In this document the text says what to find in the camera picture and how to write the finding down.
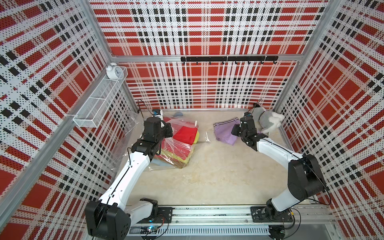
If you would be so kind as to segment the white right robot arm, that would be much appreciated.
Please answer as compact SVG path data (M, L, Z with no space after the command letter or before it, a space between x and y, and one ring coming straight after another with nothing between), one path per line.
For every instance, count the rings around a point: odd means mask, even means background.
M320 192L327 191L325 179L318 160L313 155L295 153L258 133L250 113L240 118L232 129L232 135L241 138L248 147L264 154L283 166L288 173L287 188L278 196L269 199L266 206L257 209L259 221L277 222L288 210Z

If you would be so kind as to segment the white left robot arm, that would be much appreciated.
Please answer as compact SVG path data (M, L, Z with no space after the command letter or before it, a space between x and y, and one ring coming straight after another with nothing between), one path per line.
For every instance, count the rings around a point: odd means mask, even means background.
M85 207L88 234L103 240L123 240L131 226L159 215L156 200L142 198L127 208L129 196L143 171L161 153L162 142L173 136L171 124L162 117L144 121L142 136L129 149L129 159L108 190Z

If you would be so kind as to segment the clear plastic vacuum bag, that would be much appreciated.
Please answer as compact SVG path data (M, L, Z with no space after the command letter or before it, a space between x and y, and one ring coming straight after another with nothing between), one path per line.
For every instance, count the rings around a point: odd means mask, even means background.
M208 133L198 122L181 112L169 116L155 109L150 115L140 114L131 121L128 133L113 151L111 167L121 170L133 166L138 159L147 161L146 171L187 166L198 144L209 143Z

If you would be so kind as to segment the purple trousers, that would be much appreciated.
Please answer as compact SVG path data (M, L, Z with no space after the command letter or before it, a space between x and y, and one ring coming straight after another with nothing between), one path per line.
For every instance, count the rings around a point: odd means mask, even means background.
M236 124L240 124L239 118L232 118L223 122L214 123L214 134L219 142L233 146L237 137L232 135L232 129Z

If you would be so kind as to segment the red trousers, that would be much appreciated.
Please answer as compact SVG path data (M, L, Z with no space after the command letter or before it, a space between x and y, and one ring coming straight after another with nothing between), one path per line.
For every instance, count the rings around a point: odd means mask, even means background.
M158 158L172 165L187 164L200 137L197 125L184 118L164 117L164 121L171 124L173 136L162 141Z

